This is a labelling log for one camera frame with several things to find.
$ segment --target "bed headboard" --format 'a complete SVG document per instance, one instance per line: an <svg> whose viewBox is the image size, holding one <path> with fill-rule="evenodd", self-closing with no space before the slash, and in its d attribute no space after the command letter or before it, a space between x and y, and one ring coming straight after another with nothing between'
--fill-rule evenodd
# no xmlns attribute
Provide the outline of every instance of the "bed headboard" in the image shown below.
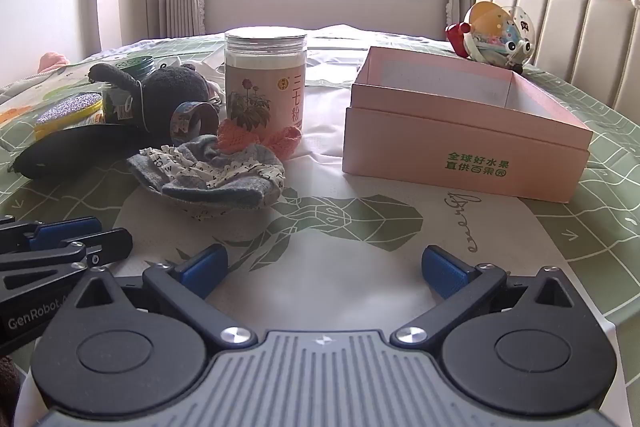
<svg viewBox="0 0 640 427"><path fill-rule="evenodd" d="M538 35L534 65L640 124L640 17L628 0L478 0L520 6Z"/></svg>

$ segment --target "silver screw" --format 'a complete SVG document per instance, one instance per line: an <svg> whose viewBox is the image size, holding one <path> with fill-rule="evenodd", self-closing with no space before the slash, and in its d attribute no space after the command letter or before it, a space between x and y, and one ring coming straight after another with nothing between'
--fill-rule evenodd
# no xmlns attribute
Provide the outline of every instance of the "silver screw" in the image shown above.
<svg viewBox="0 0 640 427"><path fill-rule="evenodd" d="M243 344L251 338L251 331L233 326L222 330L220 338L227 344Z"/></svg>
<svg viewBox="0 0 640 427"><path fill-rule="evenodd" d="M396 331L396 338L403 344L418 344L425 341L429 335L422 328L408 326Z"/></svg>

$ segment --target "knitted bow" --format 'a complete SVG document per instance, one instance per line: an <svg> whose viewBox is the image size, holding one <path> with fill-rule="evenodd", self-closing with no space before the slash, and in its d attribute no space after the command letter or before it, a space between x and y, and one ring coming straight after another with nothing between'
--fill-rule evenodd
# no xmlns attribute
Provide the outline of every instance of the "knitted bow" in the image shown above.
<svg viewBox="0 0 640 427"><path fill-rule="evenodd" d="M223 120L218 127L218 149L225 154L240 152L248 145L257 143L270 149L283 161L294 153L301 139L300 129L292 125L272 134L264 141L261 141L257 134L238 127L229 119Z"/></svg>

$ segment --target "plush toy ear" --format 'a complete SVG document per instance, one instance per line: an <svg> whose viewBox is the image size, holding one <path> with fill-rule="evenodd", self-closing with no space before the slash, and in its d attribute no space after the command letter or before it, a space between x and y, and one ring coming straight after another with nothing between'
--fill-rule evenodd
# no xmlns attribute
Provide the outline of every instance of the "plush toy ear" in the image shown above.
<svg viewBox="0 0 640 427"><path fill-rule="evenodd" d="M107 82L114 86L129 91L132 94L140 94L140 88L129 73L119 70L110 64L96 64L89 69L90 82Z"/></svg>

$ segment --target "toy ball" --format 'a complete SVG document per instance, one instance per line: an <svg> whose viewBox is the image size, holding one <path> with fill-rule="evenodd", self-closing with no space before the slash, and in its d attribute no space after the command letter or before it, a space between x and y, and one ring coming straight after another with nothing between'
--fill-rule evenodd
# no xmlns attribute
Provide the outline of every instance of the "toy ball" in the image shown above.
<svg viewBox="0 0 640 427"><path fill-rule="evenodd" d="M447 28L447 38L459 56L516 73L536 48L533 22L522 8L488 1L474 4L463 23Z"/></svg>

